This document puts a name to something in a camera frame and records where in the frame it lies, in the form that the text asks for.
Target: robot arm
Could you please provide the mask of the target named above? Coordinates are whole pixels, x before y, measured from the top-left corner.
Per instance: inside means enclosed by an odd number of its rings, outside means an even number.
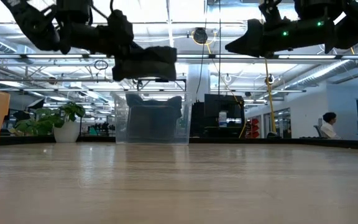
[[[72,47],[89,50],[92,54],[114,56],[116,66],[113,79],[155,76],[176,80],[177,50],[172,47],[143,49],[135,42],[132,24],[111,5],[106,17],[92,0],[57,0],[39,11],[26,0],[1,0],[10,10],[23,34],[40,50],[61,51],[67,54]],[[91,26],[92,11],[97,10],[108,22],[107,26]]]
[[[43,11],[27,3],[26,0],[1,0],[10,10],[23,34],[40,50],[59,50],[59,36],[52,24],[56,15],[56,5]]]
[[[259,6],[266,22],[248,20],[247,32],[225,49],[253,57],[324,44],[325,53],[334,47],[348,49],[358,43],[358,2],[354,0],[294,0],[297,21],[283,19],[277,8],[281,0],[264,0]],[[338,24],[334,20],[345,12]]]

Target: potted plant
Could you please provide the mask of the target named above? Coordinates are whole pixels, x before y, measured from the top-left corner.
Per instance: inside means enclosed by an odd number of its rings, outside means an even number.
[[[82,118],[85,109],[74,102],[59,107],[59,110],[38,109],[34,118],[19,121],[13,132],[22,135],[47,135],[53,132],[56,142],[75,142],[80,133],[80,124],[75,122],[76,115]]]
[[[83,118],[85,109],[74,102],[69,102],[60,107],[63,112],[61,119],[56,120],[53,126],[53,135],[56,142],[76,142],[80,134],[80,124],[75,122],[76,115]]]
[[[11,132],[18,136],[48,135],[52,133],[55,124],[59,124],[63,121],[59,115],[59,110],[41,108],[37,109],[35,113],[39,116],[38,120],[30,118],[18,121]]]

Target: black object in bin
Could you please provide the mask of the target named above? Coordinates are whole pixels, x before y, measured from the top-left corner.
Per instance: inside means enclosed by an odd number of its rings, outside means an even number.
[[[129,106],[127,140],[129,142],[170,143],[175,138],[181,117],[181,97],[167,101],[143,100],[139,95],[126,95]]]

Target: white planter pot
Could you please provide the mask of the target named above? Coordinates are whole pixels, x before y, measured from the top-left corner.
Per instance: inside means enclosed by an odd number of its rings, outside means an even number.
[[[80,123],[66,121],[63,127],[53,128],[53,135],[57,143],[76,142],[80,134]]]

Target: green plant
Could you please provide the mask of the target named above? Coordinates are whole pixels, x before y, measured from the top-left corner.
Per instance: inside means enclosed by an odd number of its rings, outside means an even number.
[[[75,121],[75,116],[81,118],[85,115],[85,109],[74,102],[69,102],[59,107],[59,110],[41,108],[35,111],[38,119],[34,118],[18,121],[14,131],[29,135],[47,135],[52,133],[53,127],[61,128],[66,121]]]
[[[64,106],[61,106],[60,109],[64,112],[63,122],[55,124],[56,128],[61,128],[66,121],[75,121],[75,115],[80,118],[83,118],[85,115],[85,109],[74,102],[69,102]]]
[[[41,108],[35,113],[39,116],[38,120],[30,118],[18,121],[15,130],[29,135],[47,135],[52,132],[53,125],[61,123],[62,120],[59,110]]]

